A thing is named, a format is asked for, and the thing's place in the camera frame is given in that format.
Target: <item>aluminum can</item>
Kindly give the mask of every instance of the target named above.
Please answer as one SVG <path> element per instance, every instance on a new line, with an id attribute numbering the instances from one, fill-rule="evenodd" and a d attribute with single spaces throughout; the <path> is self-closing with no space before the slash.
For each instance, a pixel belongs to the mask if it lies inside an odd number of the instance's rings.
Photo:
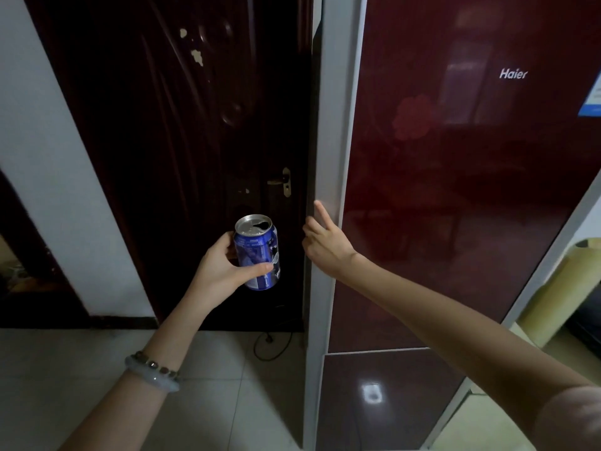
<path id="1" fill-rule="evenodd" d="M 271 263 L 274 268 L 261 277 L 246 282 L 246 287 L 263 291 L 274 286 L 280 279 L 280 252 L 278 251 L 278 230 L 271 219 L 265 215 L 252 214 L 236 222 L 234 244 L 238 263 L 251 266 L 259 263 Z"/>

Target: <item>person's right arm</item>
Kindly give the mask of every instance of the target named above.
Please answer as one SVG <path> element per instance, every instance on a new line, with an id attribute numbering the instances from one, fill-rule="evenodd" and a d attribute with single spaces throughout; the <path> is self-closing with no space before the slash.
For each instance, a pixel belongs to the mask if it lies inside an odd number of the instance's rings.
<path id="1" fill-rule="evenodd" d="M 303 227 L 307 256 L 402 321 L 447 363 L 477 383 L 530 435 L 541 407 L 555 394 L 589 380 L 481 313 L 373 264 L 358 254 L 327 214 Z"/>

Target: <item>bracelet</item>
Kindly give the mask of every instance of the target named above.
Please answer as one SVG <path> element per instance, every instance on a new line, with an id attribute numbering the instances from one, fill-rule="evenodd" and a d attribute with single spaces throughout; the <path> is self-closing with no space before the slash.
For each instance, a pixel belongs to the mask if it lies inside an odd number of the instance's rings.
<path id="1" fill-rule="evenodd" d="M 138 351 L 125 358 L 125 366 L 145 381 L 163 391 L 174 393 L 180 390 L 180 373 L 161 367 L 143 352 Z"/>

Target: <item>sleeve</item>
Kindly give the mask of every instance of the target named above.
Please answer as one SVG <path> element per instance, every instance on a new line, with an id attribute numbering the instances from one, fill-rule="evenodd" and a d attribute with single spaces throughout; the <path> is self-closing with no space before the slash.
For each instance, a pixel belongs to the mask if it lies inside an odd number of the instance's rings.
<path id="1" fill-rule="evenodd" d="M 538 413 L 532 432 L 538 451 L 601 449 L 601 388 L 571 388 L 553 397 Z"/>

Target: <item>cardboard tube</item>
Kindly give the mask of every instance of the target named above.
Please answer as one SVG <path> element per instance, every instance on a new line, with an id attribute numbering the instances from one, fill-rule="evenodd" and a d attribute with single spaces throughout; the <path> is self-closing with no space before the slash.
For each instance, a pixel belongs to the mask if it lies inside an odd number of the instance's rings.
<path id="1" fill-rule="evenodd" d="M 517 320 L 542 348 L 601 281 L 601 238 L 573 246 Z"/>

